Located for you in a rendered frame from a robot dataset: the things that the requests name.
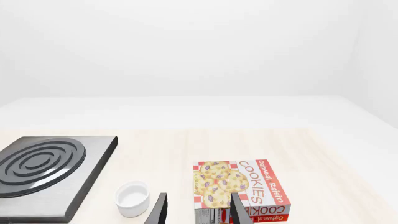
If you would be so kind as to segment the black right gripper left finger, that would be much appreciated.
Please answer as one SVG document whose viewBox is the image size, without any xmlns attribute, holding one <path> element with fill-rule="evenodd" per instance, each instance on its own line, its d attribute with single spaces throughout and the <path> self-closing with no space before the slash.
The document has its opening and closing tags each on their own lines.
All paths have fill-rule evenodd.
<svg viewBox="0 0 398 224">
<path fill-rule="evenodd" d="M 144 224 L 165 224 L 167 218 L 167 194 L 162 192 Z"/>
</svg>

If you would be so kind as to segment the flat black stove plate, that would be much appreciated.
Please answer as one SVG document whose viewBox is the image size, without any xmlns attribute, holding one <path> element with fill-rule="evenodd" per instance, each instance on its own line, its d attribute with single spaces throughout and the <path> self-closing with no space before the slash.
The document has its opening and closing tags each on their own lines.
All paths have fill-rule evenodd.
<svg viewBox="0 0 398 224">
<path fill-rule="evenodd" d="M 0 151 L 0 224 L 67 224 L 117 136 L 24 136 Z"/>
</svg>

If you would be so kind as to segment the oatmeal raisin cookies box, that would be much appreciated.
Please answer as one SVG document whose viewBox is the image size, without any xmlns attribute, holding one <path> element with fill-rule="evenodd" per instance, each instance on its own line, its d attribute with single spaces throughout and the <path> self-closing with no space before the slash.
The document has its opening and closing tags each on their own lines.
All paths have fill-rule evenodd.
<svg viewBox="0 0 398 224">
<path fill-rule="evenodd" d="M 233 224 L 232 194 L 254 223 L 288 220 L 291 203 L 268 160 L 194 163 L 195 224 Z"/>
</svg>

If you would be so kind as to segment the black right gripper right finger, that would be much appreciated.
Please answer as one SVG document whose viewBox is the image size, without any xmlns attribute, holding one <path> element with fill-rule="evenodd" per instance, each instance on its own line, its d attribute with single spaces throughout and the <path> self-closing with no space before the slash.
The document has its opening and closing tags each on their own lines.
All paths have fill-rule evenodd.
<svg viewBox="0 0 398 224">
<path fill-rule="evenodd" d="M 230 213 L 233 224 L 254 224 L 243 206 L 237 193 L 231 194 Z"/>
</svg>

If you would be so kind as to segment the small white ramekin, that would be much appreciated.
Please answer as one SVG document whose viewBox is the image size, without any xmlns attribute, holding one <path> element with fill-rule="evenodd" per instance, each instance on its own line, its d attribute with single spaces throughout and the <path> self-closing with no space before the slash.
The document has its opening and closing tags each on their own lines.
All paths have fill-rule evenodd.
<svg viewBox="0 0 398 224">
<path fill-rule="evenodd" d="M 128 182 L 117 189 L 114 202 L 119 213 L 126 218 L 143 214 L 150 204 L 147 184 L 141 181 Z"/>
</svg>

